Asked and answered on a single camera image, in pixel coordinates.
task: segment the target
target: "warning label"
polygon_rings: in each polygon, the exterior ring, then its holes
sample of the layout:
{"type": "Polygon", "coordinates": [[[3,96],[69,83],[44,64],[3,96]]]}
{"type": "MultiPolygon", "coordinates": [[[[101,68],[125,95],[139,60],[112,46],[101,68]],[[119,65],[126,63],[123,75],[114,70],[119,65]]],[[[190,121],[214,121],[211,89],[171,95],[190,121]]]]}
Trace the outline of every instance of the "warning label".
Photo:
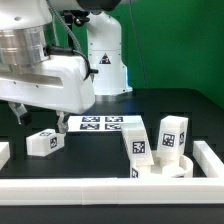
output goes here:
{"type": "Polygon", "coordinates": [[[111,64],[110,59],[108,58],[107,54],[105,54],[103,56],[103,58],[100,61],[100,64],[102,64],[102,65],[110,65],[111,64]]]}

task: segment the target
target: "black cable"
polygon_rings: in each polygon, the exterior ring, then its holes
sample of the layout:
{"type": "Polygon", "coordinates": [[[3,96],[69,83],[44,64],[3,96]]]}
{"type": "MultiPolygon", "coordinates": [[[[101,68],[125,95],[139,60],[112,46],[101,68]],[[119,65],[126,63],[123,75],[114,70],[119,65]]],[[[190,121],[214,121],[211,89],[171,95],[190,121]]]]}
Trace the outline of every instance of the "black cable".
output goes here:
{"type": "Polygon", "coordinates": [[[79,52],[77,50],[73,50],[73,53],[74,54],[78,54],[79,56],[81,56],[84,59],[84,61],[86,62],[87,72],[86,72],[86,77],[85,77],[84,80],[86,80],[90,76],[90,74],[93,74],[93,73],[97,74],[98,73],[98,70],[91,69],[89,60],[83,53],[81,53],[81,52],[79,52]]]}
{"type": "Polygon", "coordinates": [[[144,63],[143,54],[142,54],[142,48],[141,48],[141,45],[140,45],[139,36],[138,36],[136,24],[135,24],[132,0],[129,0],[129,6],[130,6],[130,16],[131,16],[132,28],[133,28],[133,31],[134,31],[134,34],[135,34],[135,39],[136,39],[137,47],[138,47],[138,53],[139,53],[139,57],[140,57],[141,65],[142,65],[144,86],[145,86],[145,88],[147,88],[145,63],[144,63]]]}
{"type": "Polygon", "coordinates": [[[87,68],[84,80],[86,80],[90,76],[90,74],[98,73],[98,70],[91,69],[88,58],[82,52],[75,50],[72,47],[47,46],[46,52],[48,55],[73,56],[77,54],[81,56],[84,59],[87,68]]]}

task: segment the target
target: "white cube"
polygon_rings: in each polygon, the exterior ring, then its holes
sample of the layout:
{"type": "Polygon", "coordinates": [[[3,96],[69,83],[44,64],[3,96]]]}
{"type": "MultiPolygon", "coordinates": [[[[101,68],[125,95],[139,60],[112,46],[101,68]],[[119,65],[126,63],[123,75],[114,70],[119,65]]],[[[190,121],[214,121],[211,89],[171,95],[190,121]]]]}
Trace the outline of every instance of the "white cube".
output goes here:
{"type": "Polygon", "coordinates": [[[121,124],[121,131],[130,161],[137,166],[154,165],[143,122],[121,124]]]}
{"type": "Polygon", "coordinates": [[[0,142],[0,170],[10,158],[9,143],[0,142]]]}
{"type": "Polygon", "coordinates": [[[64,147],[65,134],[55,133],[54,129],[46,129],[26,138],[27,154],[47,156],[64,147]]]}
{"type": "Polygon", "coordinates": [[[161,120],[157,157],[178,160],[184,154],[188,118],[167,116],[161,120]]]}
{"type": "Polygon", "coordinates": [[[130,164],[130,178],[148,178],[151,177],[151,166],[136,166],[130,164]]]}

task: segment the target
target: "cable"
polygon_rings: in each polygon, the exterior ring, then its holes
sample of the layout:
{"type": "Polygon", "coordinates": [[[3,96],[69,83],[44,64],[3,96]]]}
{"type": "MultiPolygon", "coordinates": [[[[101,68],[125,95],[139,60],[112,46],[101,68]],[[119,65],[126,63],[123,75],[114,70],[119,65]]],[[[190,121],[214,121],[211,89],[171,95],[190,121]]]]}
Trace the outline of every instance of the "cable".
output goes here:
{"type": "Polygon", "coordinates": [[[73,50],[73,53],[74,54],[78,54],[79,56],[81,56],[84,59],[84,61],[86,62],[87,72],[86,72],[86,77],[85,77],[84,80],[86,80],[90,76],[90,74],[97,74],[99,72],[96,69],[91,69],[90,68],[89,60],[83,53],[81,53],[79,51],[76,51],[76,50],[73,50]]]}
{"type": "Polygon", "coordinates": [[[147,88],[145,63],[144,63],[144,60],[143,60],[142,48],[141,48],[141,45],[140,45],[139,36],[138,36],[137,28],[136,28],[136,25],[135,25],[135,18],[134,18],[134,13],[133,13],[132,0],[129,0],[129,6],[130,6],[130,15],[131,15],[132,27],[133,27],[133,30],[134,30],[135,39],[136,39],[137,46],[138,46],[138,53],[139,53],[139,57],[140,57],[141,65],[142,65],[144,86],[145,86],[145,88],[147,88]]]}
{"type": "Polygon", "coordinates": [[[55,17],[58,19],[58,21],[60,22],[60,24],[64,27],[64,29],[66,30],[66,32],[68,33],[68,35],[71,37],[74,45],[76,46],[77,50],[79,52],[82,53],[82,48],[81,45],[79,43],[79,41],[77,40],[76,36],[74,35],[74,33],[71,31],[71,29],[68,27],[68,25],[64,22],[64,20],[61,18],[61,16],[58,14],[57,10],[55,9],[55,7],[52,5],[51,0],[46,0],[49,8],[51,9],[52,13],[55,15],[55,17]]]}

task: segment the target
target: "black and white pattern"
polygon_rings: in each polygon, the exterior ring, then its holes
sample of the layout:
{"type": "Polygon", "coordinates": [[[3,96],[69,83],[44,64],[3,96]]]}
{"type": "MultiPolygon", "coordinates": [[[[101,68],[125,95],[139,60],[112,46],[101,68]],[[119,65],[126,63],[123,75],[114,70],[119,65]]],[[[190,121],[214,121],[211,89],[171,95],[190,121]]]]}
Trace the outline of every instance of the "black and white pattern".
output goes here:
{"type": "Polygon", "coordinates": [[[40,133],[40,136],[43,136],[43,137],[47,137],[49,135],[51,135],[50,132],[42,132],[42,133],[40,133]]]}
{"type": "Polygon", "coordinates": [[[132,170],[131,170],[131,177],[132,178],[138,178],[139,177],[138,171],[135,170],[134,168],[132,168],[132,170]]]}
{"type": "Polygon", "coordinates": [[[184,144],[184,132],[180,134],[180,145],[184,144]]]}
{"type": "Polygon", "coordinates": [[[120,124],[105,124],[105,130],[121,130],[120,124]]]}
{"type": "Polygon", "coordinates": [[[83,117],[82,122],[100,122],[100,117],[83,117]]]}
{"type": "Polygon", "coordinates": [[[53,148],[55,148],[56,146],[57,146],[57,137],[55,137],[55,138],[52,138],[51,140],[50,140],[50,146],[51,146],[51,149],[53,149],[53,148]]]}
{"type": "Polygon", "coordinates": [[[124,122],[123,117],[105,117],[105,122],[124,122]]]}
{"type": "Polygon", "coordinates": [[[100,124],[81,124],[80,125],[80,130],[99,130],[100,129],[100,124]]]}
{"type": "Polygon", "coordinates": [[[107,54],[104,54],[104,56],[102,57],[102,59],[100,61],[100,64],[103,64],[103,65],[110,65],[111,64],[110,59],[107,56],[107,54]]]}
{"type": "Polygon", "coordinates": [[[143,154],[145,153],[145,141],[136,141],[133,142],[133,154],[143,154]]]}
{"type": "Polygon", "coordinates": [[[162,145],[164,146],[169,146],[169,147],[174,147],[175,143],[175,135],[172,134],[163,134],[163,142],[162,145]]]}

